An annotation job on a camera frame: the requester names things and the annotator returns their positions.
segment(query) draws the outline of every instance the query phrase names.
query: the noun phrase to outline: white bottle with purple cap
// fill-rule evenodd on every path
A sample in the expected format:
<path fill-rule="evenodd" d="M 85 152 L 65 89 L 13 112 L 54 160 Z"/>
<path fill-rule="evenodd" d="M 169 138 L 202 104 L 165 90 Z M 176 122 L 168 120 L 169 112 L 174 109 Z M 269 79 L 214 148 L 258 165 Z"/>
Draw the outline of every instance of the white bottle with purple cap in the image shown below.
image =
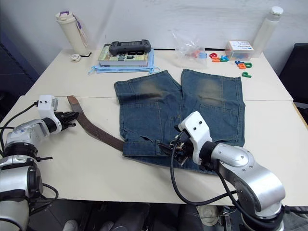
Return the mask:
<path fill-rule="evenodd" d="M 56 14 L 56 19 L 75 53 L 88 56 L 90 52 L 87 49 L 87 37 L 76 16 L 71 11 L 63 11 Z"/>
<path fill-rule="evenodd" d="M 264 48 L 266 47 L 267 42 L 269 41 L 272 33 L 274 32 L 279 19 L 283 13 L 283 9 L 279 6 L 274 6 L 270 10 L 268 16 L 264 19 L 263 24 L 260 30 L 257 33 L 257 36 L 253 42 L 252 47 L 255 52 L 253 53 L 253 58 L 258 58 Z"/>

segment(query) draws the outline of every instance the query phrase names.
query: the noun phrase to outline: brown leather belt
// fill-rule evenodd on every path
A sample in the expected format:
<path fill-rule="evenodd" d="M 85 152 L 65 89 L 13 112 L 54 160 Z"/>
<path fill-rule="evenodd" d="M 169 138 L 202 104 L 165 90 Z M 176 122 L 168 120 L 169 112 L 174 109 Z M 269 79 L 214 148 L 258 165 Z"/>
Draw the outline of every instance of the brown leather belt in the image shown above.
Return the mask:
<path fill-rule="evenodd" d="M 120 151 L 123 151 L 123 145 L 124 142 L 122 140 L 119 140 L 116 137 L 113 137 L 112 135 L 108 134 L 104 130 L 101 130 L 94 124 L 92 124 L 88 118 L 85 116 L 78 100 L 74 95 L 70 95 L 67 97 L 73 111 L 79 112 L 79 115 L 77 117 L 77 121 L 79 124 L 83 127 L 83 129 L 89 133 L 91 136 L 94 136 L 95 138 L 99 139 L 100 141 L 114 147 L 115 149 L 118 149 Z"/>

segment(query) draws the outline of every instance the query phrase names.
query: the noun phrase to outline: blue jeans shorts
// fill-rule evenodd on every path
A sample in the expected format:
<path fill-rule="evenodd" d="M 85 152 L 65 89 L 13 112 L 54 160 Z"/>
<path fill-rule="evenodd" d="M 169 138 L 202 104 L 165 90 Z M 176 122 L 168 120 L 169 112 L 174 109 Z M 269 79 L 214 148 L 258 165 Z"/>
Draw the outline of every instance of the blue jeans shorts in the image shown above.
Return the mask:
<path fill-rule="evenodd" d="M 123 156 L 170 166 L 170 157 L 158 147 L 169 144 L 174 128 L 191 112 L 199 111 L 210 128 L 213 142 L 244 145 L 244 109 L 241 78 L 224 77 L 184 69 L 178 84 L 168 71 L 118 81 L 120 134 Z M 188 160 L 175 167 L 199 171 Z"/>

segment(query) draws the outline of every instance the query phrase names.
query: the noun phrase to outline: sneaker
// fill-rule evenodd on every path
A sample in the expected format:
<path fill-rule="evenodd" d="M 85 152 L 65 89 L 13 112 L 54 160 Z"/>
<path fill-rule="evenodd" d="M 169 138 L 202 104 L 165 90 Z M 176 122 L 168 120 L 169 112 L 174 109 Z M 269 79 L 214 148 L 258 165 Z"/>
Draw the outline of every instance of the sneaker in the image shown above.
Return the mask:
<path fill-rule="evenodd" d="M 75 220 L 68 220 L 62 231 L 78 231 L 79 230 L 79 226 L 77 224 L 77 222 Z"/>

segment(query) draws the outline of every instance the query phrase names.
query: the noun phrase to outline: plastic container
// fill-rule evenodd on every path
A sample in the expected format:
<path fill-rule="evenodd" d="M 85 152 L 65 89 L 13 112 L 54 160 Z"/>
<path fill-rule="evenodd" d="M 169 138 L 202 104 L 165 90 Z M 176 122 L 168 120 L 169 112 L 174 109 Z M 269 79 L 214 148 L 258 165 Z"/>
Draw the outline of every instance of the plastic container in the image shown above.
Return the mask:
<path fill-rule="evenodd" d="M 73 13 L 71 11 L 57 13 L 56 19 L 68 41 L 72 45 L 75 53 L 80 55 L 88 55 L 89 50 L 86 48 Z"/>
<path fill-rule="evenodd" d="M 274 6 L 270 10 L 268 16 L 264 19 L 262 26 L 260 27 L 252 45 L 253 48 L 255 49 L 255 53 L 252 56 L 253 58 L 258 58 L 260 54 L 263 52 L 267 42 L 269 41 L 277 24 L 279 23 L 279 19 L 282 13 L 283 9 L 281 7 Z"/>
<path fill-rule="evenodd" d="M 225 53 L 229 60 L 250 60 L 254 49 L 247 41 L 229 41 Z"/>

